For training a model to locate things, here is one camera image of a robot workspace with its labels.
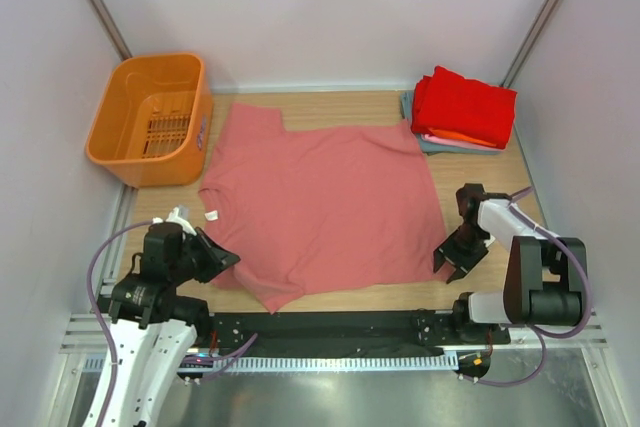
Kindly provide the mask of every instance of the gray floor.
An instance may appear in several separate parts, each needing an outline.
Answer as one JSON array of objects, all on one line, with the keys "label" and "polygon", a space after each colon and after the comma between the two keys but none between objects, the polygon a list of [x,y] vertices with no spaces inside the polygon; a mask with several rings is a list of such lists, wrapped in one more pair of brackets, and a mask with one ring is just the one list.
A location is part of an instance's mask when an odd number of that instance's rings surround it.
[{"label": "gray floor", "polygon": [[[496,351],[486,378],[533,370],[535,350]],[[70,426],[81,426],[98,374],[83,374]],[[604,426],[579,350],[551,350],[520,387],[458,381],[449,372],[237,375],[174,385],[158,427]]]}]

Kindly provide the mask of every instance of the wall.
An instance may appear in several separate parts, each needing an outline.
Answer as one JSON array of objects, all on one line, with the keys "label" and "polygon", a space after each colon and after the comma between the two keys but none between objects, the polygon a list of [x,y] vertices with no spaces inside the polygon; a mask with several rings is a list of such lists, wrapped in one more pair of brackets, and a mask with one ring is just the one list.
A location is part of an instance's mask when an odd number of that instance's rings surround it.
[{"label": "wall", "polygon": [[549,225],[588,249],[595,304],[640,425],[640,3],[564,0],[515,88]]},{"label": "wall", "polygon": [[543,0],[105,0],[134,54],[194,50],[217,91],[499,83]]},{"label": "wall", "polygon": [[85,0],[0,0],[0,418],[51,402],[84,273],[113,222],[120,183],[84,155],[117,59]]}]

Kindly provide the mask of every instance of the garment sleeve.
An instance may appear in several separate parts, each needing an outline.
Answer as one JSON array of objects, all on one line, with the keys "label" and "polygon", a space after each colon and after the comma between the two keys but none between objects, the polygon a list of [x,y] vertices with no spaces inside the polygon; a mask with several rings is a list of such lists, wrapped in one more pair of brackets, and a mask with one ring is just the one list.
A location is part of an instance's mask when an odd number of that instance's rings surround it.
[{"label": "garment sleeve", "polygon": [[224,152],[270,140],[284,133],[280,109],[234,103],[229,110],[216,149]]}]

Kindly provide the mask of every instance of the red folded cloth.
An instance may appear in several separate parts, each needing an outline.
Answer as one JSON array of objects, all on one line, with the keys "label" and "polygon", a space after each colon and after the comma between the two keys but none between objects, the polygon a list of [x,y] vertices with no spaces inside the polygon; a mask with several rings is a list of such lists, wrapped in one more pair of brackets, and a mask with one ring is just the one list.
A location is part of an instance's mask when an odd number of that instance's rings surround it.
[{"label": "red folded cloth", "polygon": [[437,66],[416,85],[411,130],[504,149],[511,136],[517,93],[465,79]]}]

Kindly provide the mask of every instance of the orange basket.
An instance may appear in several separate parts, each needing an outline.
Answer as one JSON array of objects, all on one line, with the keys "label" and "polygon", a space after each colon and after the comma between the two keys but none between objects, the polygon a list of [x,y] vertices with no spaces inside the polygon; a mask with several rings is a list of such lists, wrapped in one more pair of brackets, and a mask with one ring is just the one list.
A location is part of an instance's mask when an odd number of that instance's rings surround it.
[{"label": "orange basket", "polygon": [[132,187],[189,184],[204,166],[212,108],[200,57],[128,59],[109,79],[87,155]]}]

